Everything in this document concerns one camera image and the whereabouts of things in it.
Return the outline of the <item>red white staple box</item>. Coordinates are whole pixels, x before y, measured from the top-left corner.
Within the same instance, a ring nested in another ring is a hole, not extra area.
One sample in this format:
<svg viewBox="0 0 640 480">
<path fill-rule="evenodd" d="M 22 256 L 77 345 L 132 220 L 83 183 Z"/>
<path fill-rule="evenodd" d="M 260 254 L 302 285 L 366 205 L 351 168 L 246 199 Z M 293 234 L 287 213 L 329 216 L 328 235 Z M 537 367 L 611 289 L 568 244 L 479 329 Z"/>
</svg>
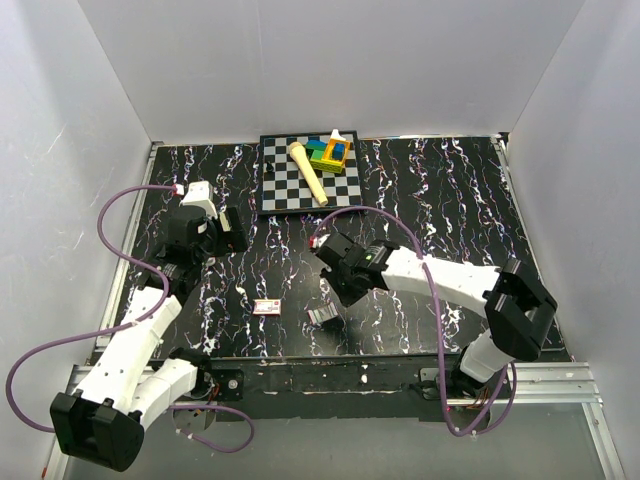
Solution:
<svg viewBox="0 0 640 480">
<path fill-rule="evenodd" d="M 337 318 L 339 312 L 334 303 L 329 303 L 322 307 L 308 310 L 307 315 L 312 325 L 320 326 L 325 322 Z"/>
</svg>

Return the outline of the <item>cream white stapler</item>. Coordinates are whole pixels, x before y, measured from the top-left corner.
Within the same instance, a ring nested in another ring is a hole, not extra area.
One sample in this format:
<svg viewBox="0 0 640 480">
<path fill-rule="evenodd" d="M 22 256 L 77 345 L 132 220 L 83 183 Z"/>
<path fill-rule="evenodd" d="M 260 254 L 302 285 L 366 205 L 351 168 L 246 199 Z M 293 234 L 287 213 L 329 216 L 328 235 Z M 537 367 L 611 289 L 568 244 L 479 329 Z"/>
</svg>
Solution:
<svg viewBox="0 0 640 480">
<path fill-rule="evenodd" d="M 221 225 L 221 229 L 223 232 L 227 233 L 232 230 L 232 225 L 229 217 L 229 210 L 225 209 L 224 211 L 220 211 L 218 213 L 218 219 Z"/>
</svg>

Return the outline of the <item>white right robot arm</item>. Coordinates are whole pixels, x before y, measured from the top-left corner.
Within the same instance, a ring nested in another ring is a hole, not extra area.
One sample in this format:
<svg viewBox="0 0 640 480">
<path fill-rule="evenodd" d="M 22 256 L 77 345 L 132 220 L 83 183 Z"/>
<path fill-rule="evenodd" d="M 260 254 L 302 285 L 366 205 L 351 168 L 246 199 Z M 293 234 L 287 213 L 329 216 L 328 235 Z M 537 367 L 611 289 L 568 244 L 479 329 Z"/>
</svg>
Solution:
<svg viewBox="0 0 640 480">
<path fill-rule="evenodd" d="M 536 271 L 517 259 L 495 267 L 420 258 L 387 240 L 363 247 L 342 233 L 316 237 L 310 249 L 324 263 L 321 276 L 345 307 L 380 289 L 439 298 L 486 319 L 487 330 L 446 373 L 449 385 L 464 397 L 479 395 L 510 362 L 538 360 L 557 310 Z"/>
</svg>

